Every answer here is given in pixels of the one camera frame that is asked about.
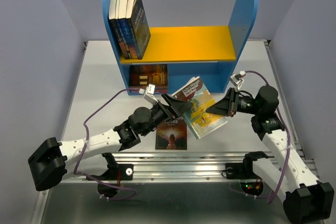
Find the Huckleberry Finn paperback book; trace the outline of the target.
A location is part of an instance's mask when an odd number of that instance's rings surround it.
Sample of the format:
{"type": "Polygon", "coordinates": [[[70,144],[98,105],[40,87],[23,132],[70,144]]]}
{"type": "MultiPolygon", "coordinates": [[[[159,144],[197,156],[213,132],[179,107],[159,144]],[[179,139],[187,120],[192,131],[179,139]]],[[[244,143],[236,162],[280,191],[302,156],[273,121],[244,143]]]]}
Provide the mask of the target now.
{"type": "Polygon", "coordinates": [[[172,97],[192,103],[192,107],[183,114],[183,119],[197,139],[205,137],[228,122],[223,115],[206,112],[215,104],[215,100],[200,77],[192,77],[174,92],[172,97]]]}

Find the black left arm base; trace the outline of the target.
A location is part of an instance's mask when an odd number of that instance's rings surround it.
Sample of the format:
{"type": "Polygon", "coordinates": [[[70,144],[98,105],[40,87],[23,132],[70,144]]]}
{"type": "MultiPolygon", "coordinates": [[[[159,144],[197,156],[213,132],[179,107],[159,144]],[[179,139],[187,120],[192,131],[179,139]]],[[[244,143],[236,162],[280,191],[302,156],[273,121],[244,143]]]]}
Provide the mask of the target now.
{"type": "Polygon", "coordinates": [[[133,179],[134,165],[129,163],[118,164],[111,153],[103,153],[101,156],[106,162],[106,168],[103,173],[100,175],[85,175],[85,178],[98,183],[98,194],[107,201],[124,200],[133,197],[137,192],[134,189],[122,187],[121,181],[131,181],[133,179]],[[121,190],[129,191],[132,194],[130,196],[116,198],[116,195],[121,190]]]}

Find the dark orange cover book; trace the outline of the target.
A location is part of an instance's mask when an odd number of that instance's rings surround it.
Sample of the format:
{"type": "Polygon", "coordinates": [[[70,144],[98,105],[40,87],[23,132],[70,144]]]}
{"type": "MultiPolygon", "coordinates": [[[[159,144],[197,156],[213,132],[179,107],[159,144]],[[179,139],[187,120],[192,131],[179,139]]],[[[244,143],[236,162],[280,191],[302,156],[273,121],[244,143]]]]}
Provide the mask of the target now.
{"type": "Polygon", "coordinates": [[[156,88],[168,88],[167,64],[130,66],[129,86],[143,87],[148,84],[154,84],[156,88]]]}

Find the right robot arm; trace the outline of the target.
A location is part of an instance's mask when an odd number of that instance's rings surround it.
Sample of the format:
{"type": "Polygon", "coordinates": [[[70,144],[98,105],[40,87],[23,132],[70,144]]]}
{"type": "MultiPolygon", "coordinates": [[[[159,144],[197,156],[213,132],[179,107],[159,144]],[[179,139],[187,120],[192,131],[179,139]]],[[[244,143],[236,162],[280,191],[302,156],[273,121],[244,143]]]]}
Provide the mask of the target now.
{"type": "Polygon", "coordinates": [[[310,223],[330,217],[334,189],[323,183],[308,168],[286,131],[276,109],[279,105],[278,91],[262,86],[255,97],[241,96],[235,88],[206,111],[212,114],[234,116],[237,112],[251,114],[253,131],[271,151],[279,167],[276,168],[266,153],[249,152],[240,163],[227,163],[227,179],[261,178],[273,192],[271,199],[278,197],[291,223],[310,223]]]}

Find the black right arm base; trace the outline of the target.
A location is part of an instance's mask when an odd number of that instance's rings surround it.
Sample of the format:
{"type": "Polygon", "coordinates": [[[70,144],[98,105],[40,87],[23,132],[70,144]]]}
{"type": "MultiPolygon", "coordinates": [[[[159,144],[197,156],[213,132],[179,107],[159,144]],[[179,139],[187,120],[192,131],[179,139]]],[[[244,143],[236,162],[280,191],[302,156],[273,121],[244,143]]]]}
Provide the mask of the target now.
{"type": "Polygon", "coordinates": [[[249,152],[245,154],[243,161],[240,163],[225,163],[221,175],[227,179],[257,179],[259,176],[254,173],[253,163],[262,159],[270,161],[272,165],[271,160],[264,152],[249,152]]]}

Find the Nineteen Eighty-Four book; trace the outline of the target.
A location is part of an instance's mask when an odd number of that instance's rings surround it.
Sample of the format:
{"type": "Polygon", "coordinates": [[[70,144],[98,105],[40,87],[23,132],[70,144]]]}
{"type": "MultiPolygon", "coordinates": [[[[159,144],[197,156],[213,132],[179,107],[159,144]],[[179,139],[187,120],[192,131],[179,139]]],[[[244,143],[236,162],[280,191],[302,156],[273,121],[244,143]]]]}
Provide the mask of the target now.
{"type": "Polygon", "coordinates": [[[134,0],[131,14],[134,45],[138,59],[142,59],[149,44],[151,33],[142,0],[134,0]]]}

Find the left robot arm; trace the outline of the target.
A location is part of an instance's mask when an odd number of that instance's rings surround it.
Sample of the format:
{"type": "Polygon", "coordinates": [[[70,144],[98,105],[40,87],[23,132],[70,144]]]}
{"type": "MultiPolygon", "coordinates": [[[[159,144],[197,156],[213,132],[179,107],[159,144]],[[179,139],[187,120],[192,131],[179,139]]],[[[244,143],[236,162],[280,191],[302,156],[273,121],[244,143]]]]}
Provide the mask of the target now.
{"type": "Polygon", "coordinates": [[[151,108],[138,107],[120,125],[91,136],[73,141],[57,141],[48,138],[28,158],[28,165],[37,191],[51,189],[62,180],[76,176],[87,176],[79,171],[81,161],[102,155],[106,161],[99,166],[99,173],[106,179],[113,178],[117,166],[111,162],[111,156],[130,149],[141,142],[142,136],[153,132],[161,123],[177,119],[192,107],[188,101],[178,100],[168,94],[162,94],[166,104],[151,95],[145,98],[151,108]]]}

